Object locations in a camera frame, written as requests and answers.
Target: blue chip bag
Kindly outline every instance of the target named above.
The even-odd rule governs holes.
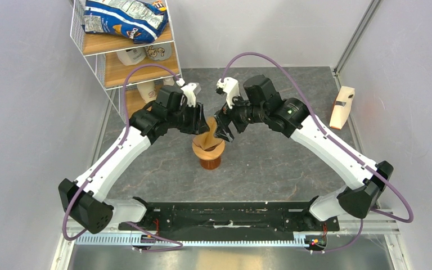
[[[138,0],[86,0],[83,25],[87,34],[124,36],[133,43],[151,43],[165,30],[165,8]]]

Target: wooden shelf board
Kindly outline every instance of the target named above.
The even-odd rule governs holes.
[[[117,35],[85,34],[82,53],[83,55],[95,55],[98,53],[119,51],[128,48],[137,48],[170,41],[173,41],[173,37],[169,24],[166,26],[165,30],[158,37],[158,39],[149,44],[134,44],[131,39]]]
[[[116,52],[107,53],[105,56],[106,56],[105,87],[107,87],[107,88],[122,85],[124,83],[127,75],[134,68],[136,68],[138,65],[156,63],[156,64],[166,66],[167,68],[169,68],[171,71],[175,72],[176,74],[179,73],[178,61],[176,58],[176,52],[174,49],[174,44],[172,44],[171,57],[164,60],[164,61],[153,61],[147,57],[143,61],[138,63],[138,65],[125,66],[118,59]],[[143,82],[146,80],[153,80],[153,79],[165,77],[168,75],[169,75],[168,72],[166,70],[161,69],[161,68],[153,67],[153,66],[146,67],[144,69],[141,69],[141,70],[135,72],[130,77],[129,83],[137,83],[137,82]]]
[[[155,85],[155,91],[158,94],[160,91],[160,88],[162,87],[162,84]],[[145,101],[142,99],[138,89],[131,89],[128,90],[125,93],[125,96],[127,97],[127,110],[128,110],[128,117],[132,117],[132,114],[139,109],[143,108],[143,106],[146,104]]]

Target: gray wall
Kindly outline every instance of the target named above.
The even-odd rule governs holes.
[[[395,166],[415,212],[400,224],[414,269],[432,269],[432,1],[383,1],[341,75],[365,152]],[[382,203],[406,216],[386,191]]]
[[[106,96],[69,37],[68,1],[0,2],[0,269],[49,269],[57,185],[91,162]]]
[[[332,66],[370,0],[168,0],[183,68],[221,68],[241,52],[282,66]],[[244,57],[233,66],[271,66]]]

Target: robotic arm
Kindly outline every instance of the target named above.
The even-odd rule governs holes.
[[[248,79],[244,83],[247,99],[239,92],[237,80],[225,78],[217,84],[219,94],[226,93],[226,104],[216,113],[218,129],[215,135],[226,141],[233,141],[229,124],[233,123],[238,133],[243,132],[248,124],[265,123],[276,132],[299,142],[326,164],[328,164],[345,182],[345,186],[325,196],[317,196],[306,209],[306,225],[314,224],[348,213],[357,218],[365,218],[385,185],[363,166],[353,160],[337,144],[343,145],[369,166],[377,167],[377,172],[389,179],[393,167],[386,161],[375,161],[356,152],[347,143],[332,133],[326,126],[324,135],[317,127],[306,105],[297,98],[283,100],[275,90],[271,80],[264,75]],[[330,135],[335,143],[327,139]]]
[[[141,109],[130,118],[130,130],[127,139],[121,143],[125,129],[115,143],[85,173],[74,182],[64,179],[58,186],[64,210],[85,180],[89,180],[75,201],[70,212],[80,225],[91,233],[102,231],[108,224],[125,221],[139,222],[145,212],[144,201],[108,200],[110,188],[130,163],[147,150],[168,129],[176,128],[186,134],[201,134],[209,131],[203,114],[203,105],[196,102],[196,83],[190,83],[181,89],[165,85],[157,99],[151,104],[151,111]],[[113,149],[118,151],[108,159]],[[108,159],[95,176],[90,175],[104,160]]]

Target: cartoon drawing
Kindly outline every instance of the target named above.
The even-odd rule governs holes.
[[[148,46],[145,47],[146,53],[148,54],[148,56],[150,57],[156,57],[158,55],[158,53],[161,53],[161,56],[165,56],[165,49],[163,48],[154,48],[153,46]]]

